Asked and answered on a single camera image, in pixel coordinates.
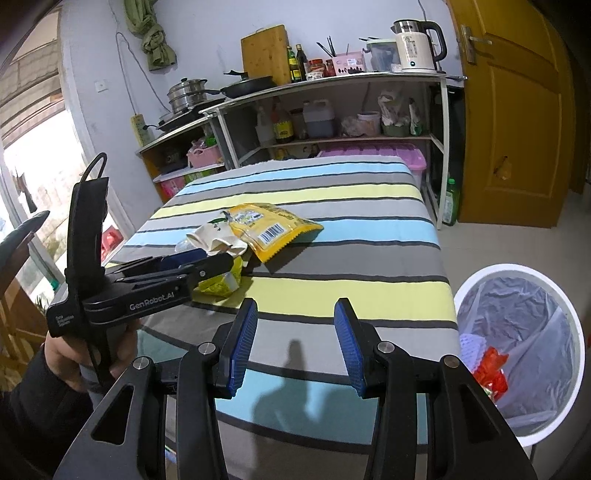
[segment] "door lock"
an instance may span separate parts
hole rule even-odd
[[[462,38],[464,40],[464,48],[466,51],[466,61],[472,65],[476,65],[476,50],[474,49],[473,42],[492,45],[492,40],[488,40],[487,38],[473,37],[472,29],[467,25],[462,25]]]

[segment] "trash bag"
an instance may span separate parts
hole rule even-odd
[[[496,277],[475,285],[457,313],[459,333],[478,335],[509,358],[508,392],[496,403],[516,436],[552,421],[575,382],[573,331],[558,303],[524,278]]]

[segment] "pink storage box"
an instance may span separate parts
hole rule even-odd
[[[171,199],[174,197],[178,192],[180,192],[187,182],[185,181],[184,177],[175,177],[173,179],[164,180],[160,183],[164,194]]]
[[[189,150],[187,153],[187,158],[191,165],[195,168],[200,167],[207,167],[209,165],[215,165],[216,163],[223,163],[219,161],[222,158],[222,154],[220,153],[220,149],[217,145],[208,148],[195,148],[194,150]]]
[[[417,187],[423,184],[423,172],[427,162],[421,152],[412,143],[396,143],[376,145],[334,146],[322,150],[319,157],[340,157],[346,155],[381,155],[383,157],[400,157],[413,174]]]
[[[334,57],[332,60],[337,77],[341,75],[353,75],[355,73],[367,72],[362,51],[342,53]]]

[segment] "wooden cutting board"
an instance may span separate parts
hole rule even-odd
[[[266,28],[241,39],[242,64],[251,78],[271,75],[277,85],[291,82],[285,25]]]

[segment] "green cloth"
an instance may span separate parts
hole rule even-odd
[[[125,22],[129,31],[142,35],[142,50],[148,57],[148,68],[158,70],[176,63],[177,56],[166,44],[166,35],[158,25],[153,4],[155,0],[124,0]]]

